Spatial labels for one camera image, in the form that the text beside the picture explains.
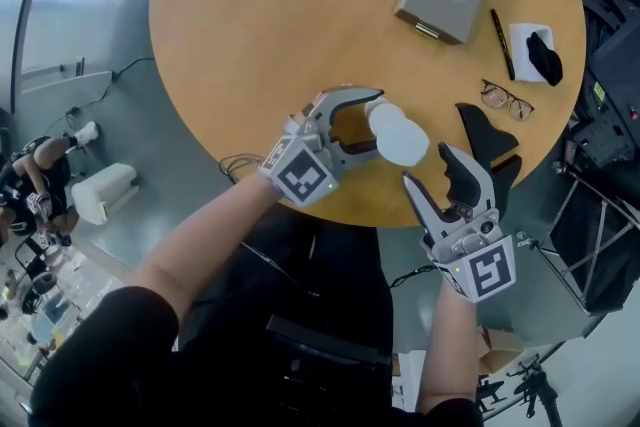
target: black pants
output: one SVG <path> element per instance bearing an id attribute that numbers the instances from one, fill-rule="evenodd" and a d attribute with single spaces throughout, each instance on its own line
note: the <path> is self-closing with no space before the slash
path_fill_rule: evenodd
<path id="1" fill-rule="evenodd" d="M 319 297 L 309 297 L 240 246 L 194 303 L 181 347 L 203 330 L 265 329 L 275 314 L 391 354 L 393 304 L 375 228 L 321 221 L 278 204 L 245 242 Z"/>

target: cluttered desk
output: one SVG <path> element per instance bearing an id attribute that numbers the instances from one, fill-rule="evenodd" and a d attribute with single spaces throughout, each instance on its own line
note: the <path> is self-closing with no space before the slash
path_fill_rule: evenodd
<path id="1" fill-rule="evenodd" d="M 318 90 L 350 82 L 384 90 L 431 141 L 467 153 L 471 145 L 456 105 L 481 108 L 494 128 L 517 139 L 522 168 L 516 183 L 522 180 L 557 141 L 580 90 L 586 45 L 581 0 L 428 0 L 433 9 L 445 9 L 442 23 L 466 23 L 463 30 L 440 27 L 440 33 L 433 23 L 407 23 L 399 1 L 151 0 L 151 36 L 174 106 L 218 160 L 241 152 L 266 156 L 287 115 Z M 542 77 L 510 80 L 491 8 L 511 40 L 505 46 L 516 68 L 514 27 L 544 26 L 527 36 L 552 37 L 563 71 L 556 87 Z M 460 18 L 464 23 L 455 23 Z M 502 88 L 505 98 L 496 100 L 495 90 L 489 100 L 496 101 L 487 102 L 483 79 Z M 494 108 L 513 99 L 535 111 L 522 119 Z M 411 173 L 444 203 L 449 181 L 437 152 L 428 152 Z M 377 159 L 348 173 L 340 186 L 342 194 L 305 211 L 355 225 L 416 224 L 397 165 Z"/>

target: black t-shirt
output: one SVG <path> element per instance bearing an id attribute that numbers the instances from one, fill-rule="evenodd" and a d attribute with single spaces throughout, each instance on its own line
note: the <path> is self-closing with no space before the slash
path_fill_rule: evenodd
<path id="1" fill-rule="evenodd" d="M 44 368 L 30 425 L 287 425 L 270 395 L 273 383 L 261 372 L 269 353 L 260 336 L 205 336 L 172 352 L 177 335 L 175 312 L 156 293 L 127 287 L 107 295 Z M 482 425 L 476 405 L 464 399 L 443 402 L 426 417 L 371 403 L 344 423 L 354 420 Z"/>

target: white paper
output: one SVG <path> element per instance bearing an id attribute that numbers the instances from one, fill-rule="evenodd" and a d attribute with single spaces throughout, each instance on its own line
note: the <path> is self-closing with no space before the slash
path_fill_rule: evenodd
<path id="1" fill-rule="evenodd" d="M 527 38 L 533 32 L 537 32 L 540 39 L 544 41 L 547 48 L 553 50 L 553 34 L 551 27 L 538 25 L 535 23 L 517 23 L 509 25 L 509 36 L 511 39 L 511 59 L 513 60 L 513 70 L 516 80 L 525 82 L 547 82 L 540 75 L 535 66 L 529 61 L 529 49 L 527 48 Z"/>

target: eyeglasses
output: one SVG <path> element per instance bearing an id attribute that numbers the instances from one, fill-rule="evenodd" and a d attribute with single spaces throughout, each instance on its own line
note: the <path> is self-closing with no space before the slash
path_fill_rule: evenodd
<path id="1" fill-rule="evenodd" d="M 529 102 L 513 96 L 506 89 L 482 79 L 484 82 L 484 91 L 482 92 L 482 101 L 493 109 L 499 109 L 507 104 L 509 114 L 518 121 L 524 121 L 534 111 L 533 105 Z"/>

